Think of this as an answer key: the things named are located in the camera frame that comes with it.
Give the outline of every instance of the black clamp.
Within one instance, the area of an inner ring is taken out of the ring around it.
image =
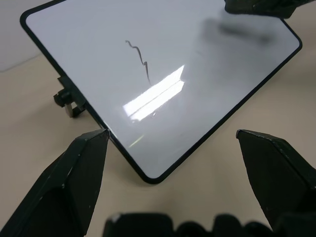
[[[58,78],[59,82],[63,85],[64,89],[60,90],[54,95],[54,101],[60,107],[65,107],[66,113],[69,117],[75,118],[83,111],[85,111],[86,100],[78,88],[67,76]],[[77,105],[75,108],[72,107],[72,103],[75,102]]]

